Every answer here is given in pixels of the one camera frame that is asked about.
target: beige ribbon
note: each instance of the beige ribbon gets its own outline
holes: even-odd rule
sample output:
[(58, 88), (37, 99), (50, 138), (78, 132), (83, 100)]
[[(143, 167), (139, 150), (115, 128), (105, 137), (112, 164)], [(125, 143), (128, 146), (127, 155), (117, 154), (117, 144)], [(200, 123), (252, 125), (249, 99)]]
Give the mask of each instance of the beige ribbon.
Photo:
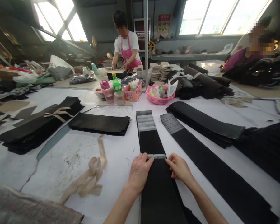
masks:
[(54, 116), (56, 118), (58, 118), (59, 120), (61, 120), (63, 123), (66, 122), (66, 120), (64, 120), (62, 117), (59, 116), (59, 114), (67, 114), (68, 116), (70, 116), (71, 118), (75, 117), (73, 115), (70, 115), (68, 112), (66, 111), (62, 111), (62, 110), (67, 110), (67, 109), (71, 109), (70, 107), (61, 107), (59, 108), (57, 111), (55, 111), (54, 113), (50, 114), (50, 113), (45, 113), (44, 117), (51, 117)]
[(102, 190), (102, 185), (96, 185), (97, 181), (102, 177), (103, 170), (107, 164), (106, 152), (103, 144), (103, 134), (97, 139), (99, 144), (99, 157), (92, 157), (88, 163), (88, 170), (79, 176), (71, 185), (69, 185), (61, 196), (60, 204), (65, 204), (67, 199), (74, 192), (78, 192), (80, 197), (87, 194), (99, 196)]

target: pink plastic basket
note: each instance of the pink plastic basket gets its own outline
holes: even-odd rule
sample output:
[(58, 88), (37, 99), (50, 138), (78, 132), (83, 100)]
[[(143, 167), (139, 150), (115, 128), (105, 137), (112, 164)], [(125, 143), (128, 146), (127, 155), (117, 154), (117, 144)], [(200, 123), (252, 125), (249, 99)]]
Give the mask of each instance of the pink plastic basket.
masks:
[(137, 102), (142, 93), (142, 82), (139, 82), (139, 86), (137, 87), (136, 91), (130, 91), (130, 90), (131, 90), (130, 84), (128, 84), (122, 90), (124, 93), (125, 101)]
[[(165, 105), (166, 103), (168, 103), (170, 100), (172, 100), (172, 99), (175, 97), (175, 93), (173, 94), (172, 97), (166, 98), (166, 99), (161, 99), (161, 98), (156, 98), (156, 97), (154, 97), (154, 96), (151, 96), (151, 95), (149, 94), (149, 90), (150, 90), (151, 88), (156, 87), (156, 86), (161, 86), (161, 85), (149, 86), (149, 87), (146, 89), (146, 94), (147, 94), (148, 99), (149, 99), (150, 102), (152, 102), (152, 103), (154, 103), (154, 104), (157, 104), (157, 105)], [(163, 89), (166, 91), (166, 90), (168, 90), (168, 87), (167, 87), (167, 86), (163, 86)]]

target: window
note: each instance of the window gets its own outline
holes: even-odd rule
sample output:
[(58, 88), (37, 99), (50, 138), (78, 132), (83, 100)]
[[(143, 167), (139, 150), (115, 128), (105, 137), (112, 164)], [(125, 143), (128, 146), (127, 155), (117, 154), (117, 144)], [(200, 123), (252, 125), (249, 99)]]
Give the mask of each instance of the window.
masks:
[(242, 35), (272, 0), (187, 0), (179, 35)]
[[(64, 27), (64, 22), (67, 20), (70, 12), (74, 8), (72, 0), (54, 0), (56, 4), (52, 5), (49, 2), (43, 0), (35, 0), (34, 6), (36, 13), (40, 22), (40, 25), (44, 30), (57, 35), (62, 27)], [(40, 34), (46, 41), (55, 40), (54, 37), (41, 32)], [(66, 30), (61, 34), (61, 38), (64, 40), (72, 41), (87, 41), (85, 32), (83, 30), (81, 21), (78, 14), (76, 13), (73, 19), (66, 26)]]

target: white plastic box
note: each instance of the white plastic box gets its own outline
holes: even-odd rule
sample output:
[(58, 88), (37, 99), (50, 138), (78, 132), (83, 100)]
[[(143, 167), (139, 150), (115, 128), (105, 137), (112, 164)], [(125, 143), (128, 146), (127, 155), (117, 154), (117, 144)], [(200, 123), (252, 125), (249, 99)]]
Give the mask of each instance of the white plastic box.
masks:
[(209, 61), (197, 61), (196, 65), (208, 70), (209, 73), (220, 72), (220, 66), (223, 65), (224, 61), (209, 60)]

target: hand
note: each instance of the hand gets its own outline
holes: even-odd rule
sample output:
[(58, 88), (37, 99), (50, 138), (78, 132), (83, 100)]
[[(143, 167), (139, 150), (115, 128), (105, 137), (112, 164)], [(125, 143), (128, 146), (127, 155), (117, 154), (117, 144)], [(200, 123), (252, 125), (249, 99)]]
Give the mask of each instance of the hand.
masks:
[(126, 62), (121, 68), (122, 69), (127, 69), (127, 66), (129, 65), (129, 63), (128, 62)]
[(137, 195), (143, 190), (147, 180), (148, 171), (154, 161), (154, 157), (146, 161), (147, 157), (147, 153), (140, 153), (139, 156), (135, 157), (131, 166), (127, 186), (130, 187)]
[(168, 159), (165, 159), (166, 163), (170, 166), (172, 171), (171, 178), (179, 178), (186, 185), (191, 184), (194, 181), (194, 177), (190, 171), (190, 168), (187, 165), (187, 162), (180, 156), (172, 153)]

